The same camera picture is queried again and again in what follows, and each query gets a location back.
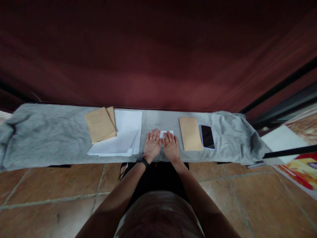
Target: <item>gray blanket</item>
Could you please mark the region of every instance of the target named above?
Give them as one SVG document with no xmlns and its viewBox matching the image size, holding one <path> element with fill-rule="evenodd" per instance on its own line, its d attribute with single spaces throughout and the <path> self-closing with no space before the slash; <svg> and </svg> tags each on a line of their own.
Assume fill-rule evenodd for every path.
<svg viewBox="0 0 317 238">
<path fill-rule="evenodd" d="M 24 104 L 0 125 L 1 170 L 62 164 L 135 162 L 131 157 L 88 156 L 91 139 L 84 114 L 95 107 Z M 173 130 L 184 162 L 254 163 L 264 156 L 264 142 L 242 114 L 139 110 L 143 112 L 140 152 L 151 130 Z M 184 151 L 179 117 L 210 125 L 216 150 Z M 161 150 L 155 161 L 167 161 Z"/>
</svg>

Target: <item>terracotta floor tile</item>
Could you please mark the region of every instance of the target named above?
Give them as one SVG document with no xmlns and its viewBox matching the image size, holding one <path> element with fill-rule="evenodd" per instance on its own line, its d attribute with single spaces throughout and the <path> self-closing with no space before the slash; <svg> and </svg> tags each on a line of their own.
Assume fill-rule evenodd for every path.
<svg viewBox="0 0 317 238">
<path fill-rule="evenodd" d="M 119 183 L 118 177 L 120 174 L 121 163 L 107 164 L 105 174 L 102 178 L 100 193 L 111 192 Z"/>
<path fill-rule="evenodd" d="M 216 162 L 189 163 L 189 171 L 197 181 L 225 177 L 225 171 Z"/>
<path fill-rule="evenodd" d="M 301 208 L 307 213 L 308 217 L 317 227 L 317 201 L 281 173 L 276 173 L 283 183 L 288 187 L 290 192 L 294 195 Z"/>
<path fill-rule="evenodd" d="M 263 171 L 274 171 L 273 167 L 270 165 L 263 166 L 260 168 L 248 169 L 246 166 L 242 166 L 239 163 L 230 163 L 230 164 L 223 164 L 227 175 L 241 175 L 241 174 L 249 174 L 249 173 L 256 173 L 256 172 L 263 172 Z"/>
<path fill-rule="evenodd" d="M 0 206 L 5 202 L 27 169 L 0 173 Z"/>
<path fill-rule="evenodd" d="M 235 230 L 243 238 L 251 237 L 245 219 L 227 179 L 199 182 L 221 212 L 226 216 Z"/>
<path fill-rule="evenodd" d="M 95 194 L 104 164 L 32 168 L 7 205 Z"/>
<path fill-rule="evenodd" d="M 255 237 L 316 237 L 275 173 L 230 179 Z"/>
<path fill-rule="evenodd" d="M 94 198 L 2 210 L 0 237 L 75 237 Z"/>
<path fill-rule="evenodd" d="M 95 207 L 93 208 L 93 212 L 97 210 L 97 208 L 100 206 L 100 204 L 106 199 L 108 195 L 99 195 L 96 199 Z"/>
</svg>

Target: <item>white paper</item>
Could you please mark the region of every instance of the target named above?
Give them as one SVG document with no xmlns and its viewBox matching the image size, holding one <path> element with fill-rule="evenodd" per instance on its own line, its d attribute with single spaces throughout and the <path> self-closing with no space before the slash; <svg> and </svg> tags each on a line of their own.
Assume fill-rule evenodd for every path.
<svg viewBox="0 0 317 238">
<path fill-rule="evenodd" d="M 302 138 L 296 135 L 291 129 L 287 126 L 280 126 L 276 128 L 274 131 L 264 135 L 261 139 L 267 144 L 267 146 L 273 151 L 282 151 L 288 149 L 295 149 L 299 147 L 305 147 L 309 144 L 305 142 Z M 298 155 L 288 155 L 278 157 L 282 164 L 287 164 L 293 159 L 295 159 Z"/>
<path fill-rule="evenodd" d="M 140 123 L 139 131 L 136 134 L 136 138 L 134 140 L 133 153 L 132 154 L 139 154 L 140 153 L 141 129 L 142 129 L 142 122 Z"/>
<path fill-rule="evenodd" d="M 167 132 L 168 131 L 161 131 L 161 134 L 159 135 L 159 138 L 160 139 L 165 139 L 165 137 L 164 137 L 164 133 L 166 133 L 167 134 Z"/>
<path fill-rule="evenodd" d="M 130 157 L 132 155 L 133 148 L 128 149 L 126 153 L 113 153 L 113 154 L 98 154 L 99 157 L 113 157 L 113 156 L 125 156 Z"/>
<path fill-rule="evenodd" d="M 88 151 L 89 155 L 126 154 L 137 144 L 135 140 L 142 124 L 142 112 L 124 110 L 114 110 L 114 112 L 117 136 L 93 144 Z"/>
</svg>

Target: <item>finger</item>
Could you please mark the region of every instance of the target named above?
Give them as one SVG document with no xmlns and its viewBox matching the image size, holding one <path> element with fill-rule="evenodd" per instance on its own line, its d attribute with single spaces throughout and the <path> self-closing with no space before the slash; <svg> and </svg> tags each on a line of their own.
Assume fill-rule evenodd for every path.
<svg viewBox="0 0 317 238">
<path fill-rule="evenodd" d="M 168 139 L 167 133 L 164 133 L 164 139 L 165 139 L 165 142 L 169 142 L 169 139 Z"/>
<path fill-rule="evenodd" d="M 172 141 L 175 143 L 174 135 L 171 134 L 171 137 L 172 137 Z"/>
<path fill-rule="evenodd" d="M 178 146 L 178 139 L 177 139 L 177 136 L 174 136 L 174 139 L 175 139 L 175 143 L 176 143 L 176 145 Z"/>
<path fill-rule="evenodd" d="M 157 134 L 158 134 L 158 129 L 156 128 L 154 130 L 154 134 L 153 134 L 153 139 L 152 140 L 156 140 Z"/>
<path fill-rule="evenodd" d="M 159 140 L 160 135 L 161 135 L 161 131 L 158 131 L 158 134 L 156 136 L 156 140 Z"/>
<path fill-rule="evenodd" d="M 173 141 L 172 136 L 171 136 L 171 133 L 169 131 L 167 132 L 167 136 L 168 136 L 169 142 L 172 142 Z"/>
<path fill-rule="evenodd" d="M 154 133 L 154 130 L 151 130 L 151 134 L 150 134 L 149 140 L 152 140 L 152 139 L 153 139 L 153 133 Z"/>
</svg>

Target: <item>tile floor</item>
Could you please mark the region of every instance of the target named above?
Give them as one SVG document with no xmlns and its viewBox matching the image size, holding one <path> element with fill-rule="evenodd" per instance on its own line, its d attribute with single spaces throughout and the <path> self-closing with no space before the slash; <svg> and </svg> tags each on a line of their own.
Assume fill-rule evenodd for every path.
<svg viewBox="0 0 317 238">
<path fill-rule="evenodd" d="M 0 237 L 75 237 L 116 186 L 120 164 L 0 174 Z M 242 237 L 317 237 L 317 201 L 272 167 L 190 164 Z"/>
</svg>

